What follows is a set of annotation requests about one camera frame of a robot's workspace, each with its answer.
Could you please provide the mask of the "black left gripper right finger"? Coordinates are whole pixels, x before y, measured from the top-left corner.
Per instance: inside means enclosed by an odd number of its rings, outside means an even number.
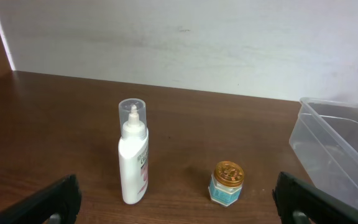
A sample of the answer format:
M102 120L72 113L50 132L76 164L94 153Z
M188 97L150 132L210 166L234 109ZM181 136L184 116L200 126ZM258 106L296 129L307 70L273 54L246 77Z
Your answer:
M282 223L358 223L358 210L287 173L272 191Z

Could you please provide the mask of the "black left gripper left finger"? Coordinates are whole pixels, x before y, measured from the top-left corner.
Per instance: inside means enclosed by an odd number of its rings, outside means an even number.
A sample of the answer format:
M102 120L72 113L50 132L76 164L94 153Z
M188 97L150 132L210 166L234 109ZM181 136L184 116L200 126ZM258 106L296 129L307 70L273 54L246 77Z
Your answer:
M74 223L81 207L81 191L75 174L70 174L0 211L3 223L43 223L58 215L60 223Z

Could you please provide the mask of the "clear plastic container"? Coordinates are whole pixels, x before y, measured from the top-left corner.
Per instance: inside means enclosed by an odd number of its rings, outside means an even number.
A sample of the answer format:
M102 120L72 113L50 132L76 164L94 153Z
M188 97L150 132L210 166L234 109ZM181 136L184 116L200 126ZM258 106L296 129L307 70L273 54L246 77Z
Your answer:
M358 209L358 104L300 103L291 148L315 187Z

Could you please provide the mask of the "small jar gold lid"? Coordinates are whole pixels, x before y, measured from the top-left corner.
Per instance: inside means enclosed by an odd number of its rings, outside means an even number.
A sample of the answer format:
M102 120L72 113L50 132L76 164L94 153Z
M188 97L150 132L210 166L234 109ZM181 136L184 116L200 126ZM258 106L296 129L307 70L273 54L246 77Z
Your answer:
M218 162L208 186L211 200L224 207L236 202L241 194L244 177L245 173L238 164L231 161Z

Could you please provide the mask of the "white lotion bottle clear cap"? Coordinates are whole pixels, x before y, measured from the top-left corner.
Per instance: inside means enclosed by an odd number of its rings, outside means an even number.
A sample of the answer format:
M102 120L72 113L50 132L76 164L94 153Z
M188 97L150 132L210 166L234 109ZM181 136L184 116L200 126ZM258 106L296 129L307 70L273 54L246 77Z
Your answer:
M137 98L122 100L119 103L119 119L122 199L131 205L142 199L149 183L149 130L145 102Z

